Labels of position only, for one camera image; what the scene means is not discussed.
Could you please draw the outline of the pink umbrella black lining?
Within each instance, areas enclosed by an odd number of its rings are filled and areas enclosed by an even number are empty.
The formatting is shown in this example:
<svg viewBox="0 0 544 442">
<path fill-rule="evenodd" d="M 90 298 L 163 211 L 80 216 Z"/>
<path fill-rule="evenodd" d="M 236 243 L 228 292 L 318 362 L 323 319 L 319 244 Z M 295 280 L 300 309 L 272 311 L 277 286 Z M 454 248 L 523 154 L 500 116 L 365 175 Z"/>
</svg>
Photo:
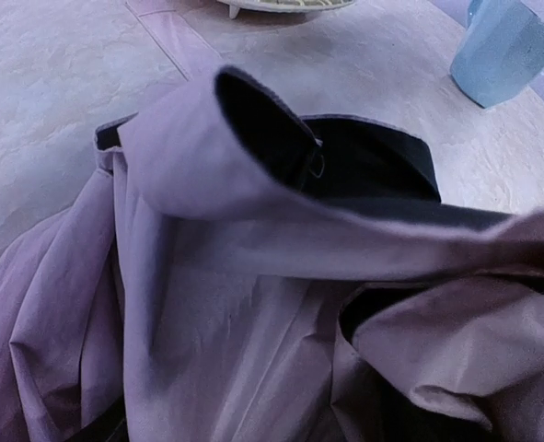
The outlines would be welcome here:
<svg viewBox="0 0 544 442">
<path fill-rule="evenodd" d="M 0 256 L 0 441 L 544 441 L 544 104 L 426 1 L 134 2 L 184 80 Z"/>
</svg>

